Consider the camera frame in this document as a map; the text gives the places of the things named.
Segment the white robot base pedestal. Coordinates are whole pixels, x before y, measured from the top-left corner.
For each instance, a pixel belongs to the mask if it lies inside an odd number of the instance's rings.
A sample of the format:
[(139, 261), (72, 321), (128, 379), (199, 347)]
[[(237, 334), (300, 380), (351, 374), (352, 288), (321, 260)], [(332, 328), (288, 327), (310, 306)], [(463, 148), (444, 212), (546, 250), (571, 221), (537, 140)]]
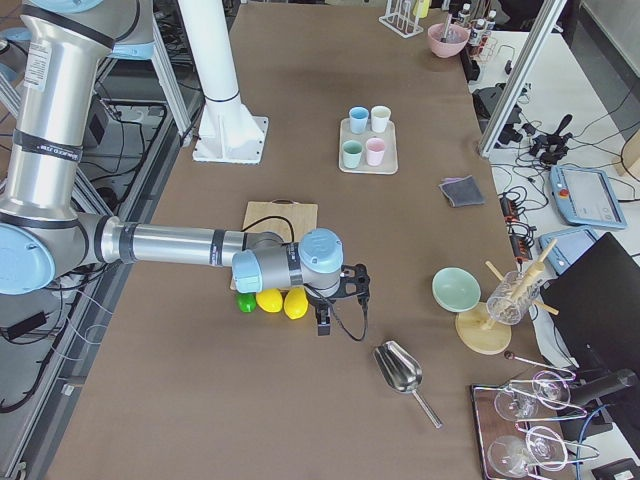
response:
[(259, 164), (269, 120), (242, 102), (222, 3), (184, 0), (179, 7), (205, 99), (193, 159)]

